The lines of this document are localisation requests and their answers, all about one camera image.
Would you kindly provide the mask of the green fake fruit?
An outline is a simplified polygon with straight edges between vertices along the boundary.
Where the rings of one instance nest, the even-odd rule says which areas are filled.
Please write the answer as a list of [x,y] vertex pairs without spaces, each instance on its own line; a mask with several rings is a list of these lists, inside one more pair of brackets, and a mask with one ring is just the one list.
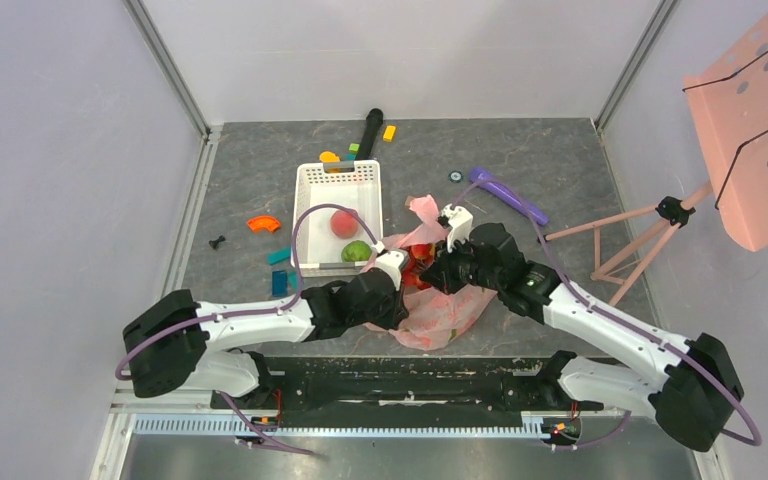
[[353,240],[346,244],[340,253],[342,262],[367,262],[372,256],[372,247],[363,240]]

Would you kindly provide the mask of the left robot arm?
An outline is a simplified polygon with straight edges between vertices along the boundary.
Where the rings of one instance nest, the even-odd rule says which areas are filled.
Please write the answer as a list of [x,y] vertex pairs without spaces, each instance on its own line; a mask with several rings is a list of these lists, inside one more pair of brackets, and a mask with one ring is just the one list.
[[126,357],[117,376],[131,381],[138,398],[186,387],[262,407],[274,381],[264,357],[247,346],[338,338],[364,324],[394,330],[407,316],[401,287],[379,268],[297,297],[247,304],[198,302],[190,290],[176,290],[124,328]]

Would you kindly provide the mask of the pink fake peach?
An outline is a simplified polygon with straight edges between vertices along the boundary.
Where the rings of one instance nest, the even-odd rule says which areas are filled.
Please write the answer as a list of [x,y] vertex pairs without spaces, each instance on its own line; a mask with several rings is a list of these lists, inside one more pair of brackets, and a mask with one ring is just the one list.
[[331,232],[340,239],[353,238],[359,228],[359,222],[350,213],[343,210],[335,210],[329,220]]

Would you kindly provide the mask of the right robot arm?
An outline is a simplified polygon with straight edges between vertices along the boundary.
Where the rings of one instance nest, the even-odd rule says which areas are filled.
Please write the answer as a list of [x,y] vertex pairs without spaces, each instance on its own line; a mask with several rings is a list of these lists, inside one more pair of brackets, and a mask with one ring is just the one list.
[[420,277],[453,295],[467,286],[495,293],[512,313],[574,335],[615,359],[606,365],[558,351],[540,371],[537,392],[551,408],[600,403],[644,415],[697,452],[726,434],[744,391],[726,346],[703,333],[691,340],[648,325],[526,259],[500,223],[477,227],[439,218],[447,236]]

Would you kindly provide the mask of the pink plastic bag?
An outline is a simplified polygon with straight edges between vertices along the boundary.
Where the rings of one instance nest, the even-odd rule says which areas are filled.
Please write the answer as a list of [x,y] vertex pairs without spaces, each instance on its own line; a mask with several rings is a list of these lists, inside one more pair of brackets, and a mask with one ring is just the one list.
[[[419,225],[408,233],[385,237],[383,244],[386,247],[406,250],[446,237],[446,231],[437,222],[440,208],[432,196],[412,198],[408,209],[419,219]],[[495,297],[493,290],[470,285],[452,295],[434,288],[418,290],[410,287],[404,293],[408,317],[389,333],[408,348],[441,349],[468,330]]]

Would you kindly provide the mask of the red fake fruit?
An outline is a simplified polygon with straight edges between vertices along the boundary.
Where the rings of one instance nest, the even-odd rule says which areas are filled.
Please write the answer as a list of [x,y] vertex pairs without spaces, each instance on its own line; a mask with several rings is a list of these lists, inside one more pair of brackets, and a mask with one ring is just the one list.
[[408,264],[402,269],[402,283],[406,289],[426,290],[431,284],[421,279],[421,274],[433,264],[435,245],[414,244],[406,248]]

